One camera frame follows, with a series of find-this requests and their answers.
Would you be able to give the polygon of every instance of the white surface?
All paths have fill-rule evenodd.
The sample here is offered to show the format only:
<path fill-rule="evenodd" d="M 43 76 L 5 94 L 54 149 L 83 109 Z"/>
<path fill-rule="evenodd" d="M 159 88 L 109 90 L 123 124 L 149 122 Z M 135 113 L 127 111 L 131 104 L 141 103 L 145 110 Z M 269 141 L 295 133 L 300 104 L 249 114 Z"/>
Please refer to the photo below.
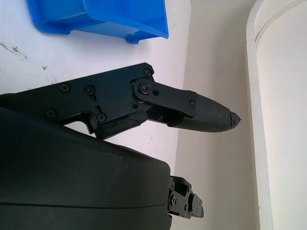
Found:
<path fill-rule="evenodd" d="M 247 24 L 262 230 L 307 228 L 306 16 L 306 1 L 258 0 Z"/>
<path fill-rule="evenodd" d="M 154 38 L 132 45 L 121 38 L 79 31 L 68 36 L 42 33 L 33 25 L 25 0 L 1 0 L 0 43 L 7 49 L 0 46 L 0 94 L 142 62 L 153 66 L 157 82 L 182 88 L 190 2 L 166 0 L 166 9 L 169 39 Z M 87 132 L 84 126 L 74 126 Z M 177 129 L 147 121 L 110 141 L 166 161 L 173 173 L 177 136 Z"/>
<path fill-rule="evenodd" d="M 307 1 L 263 33 L 257 48 L 273 225 L 306 230 Z"/>
<path fill-rule="evenodd" d="M 258 204 L 248 122 L 246 22 L 254 0 L 192 0 L 184 88 L 236 112 L 224 133 L 180 130 L 175 174 L 192 184 L 204 218 L 173 218 L 174 230 L 254 230 Z"/>

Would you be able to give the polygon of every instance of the dark stain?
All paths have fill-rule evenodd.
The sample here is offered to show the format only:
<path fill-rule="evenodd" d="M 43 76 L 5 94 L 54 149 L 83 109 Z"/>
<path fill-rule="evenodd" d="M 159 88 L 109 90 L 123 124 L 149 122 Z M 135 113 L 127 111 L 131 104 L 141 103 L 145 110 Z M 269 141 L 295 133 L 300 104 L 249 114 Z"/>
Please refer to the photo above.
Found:
<path fill-rule="evenodd" d="M 21 55 L 24 57 L 24 59 L 28 60 L 28 57 L 27 55 L 23 54 L 18 46 L 12 46 L 12 48 L 9 48 L 8 45 L 6 45 L 5 43 L 1 42 L 0 43 L 0 46 L 2 46 L 3 48 L 5 48 L 7 51 L 11 52 L 12 54 L 15 54 L 15 55 Z"/>
<path fill-rule="evenodd" d="M 171 29 L 174 29 L 176 27 L 176 24 L 174 24 L 172 27 L 170 27 L 169 29 L 168 29 L 168 31 L 170 31 Z"/>
<path fill-rule="evenodd" d="M 8 49 L 8 47 L 7 47 L 3 42 L 1 42 L 0 45 L 1 45 L 3 48 L 5 48 L 7 51 L 13 53 L 13 51 L 11 51 L 10 49 Z"/>

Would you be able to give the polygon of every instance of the black cover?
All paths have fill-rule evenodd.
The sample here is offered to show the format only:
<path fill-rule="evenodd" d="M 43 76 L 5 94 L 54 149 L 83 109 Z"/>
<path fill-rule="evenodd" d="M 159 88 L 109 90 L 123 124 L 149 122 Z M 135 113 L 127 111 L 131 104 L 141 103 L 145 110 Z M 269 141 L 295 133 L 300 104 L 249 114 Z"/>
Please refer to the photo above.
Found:
<path fill-rule="evenodd" d="M 168 230 L 169 166 L 0 108 L 1 230 Z"/>

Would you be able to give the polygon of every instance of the white table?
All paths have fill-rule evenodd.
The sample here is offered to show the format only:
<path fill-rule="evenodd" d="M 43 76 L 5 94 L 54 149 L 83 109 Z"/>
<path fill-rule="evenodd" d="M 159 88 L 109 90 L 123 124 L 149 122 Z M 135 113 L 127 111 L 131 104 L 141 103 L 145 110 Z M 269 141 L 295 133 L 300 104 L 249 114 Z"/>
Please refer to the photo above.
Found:
<path fill-rule="evenodd" d="M 128 44 L 124 39 L 73 31 L 46 34 L 32 23 L 25 0 L 0 1 L 0 94 L 20 92 L 91 74 L 151 64 L 154 79 L 182 89 L 190 1 L 166 0 L 170 38 Z M 85 125 L 70 127 L 88 133 Z M 167 162 L 174 173 L 178 130 L 147 121 L 108 141 Z"/>

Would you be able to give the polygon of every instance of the blue plastic bin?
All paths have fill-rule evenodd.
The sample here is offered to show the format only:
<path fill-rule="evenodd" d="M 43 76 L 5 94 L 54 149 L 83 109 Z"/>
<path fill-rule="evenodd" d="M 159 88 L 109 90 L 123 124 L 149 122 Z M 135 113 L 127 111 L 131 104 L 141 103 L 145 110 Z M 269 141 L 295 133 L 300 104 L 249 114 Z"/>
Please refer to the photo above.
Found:
<path fill-rule="evenodd" d="M 72 30 L 140 40 L 168 38 L 164 0 L 27 0 L 35 26 L 68 35 Z"/>

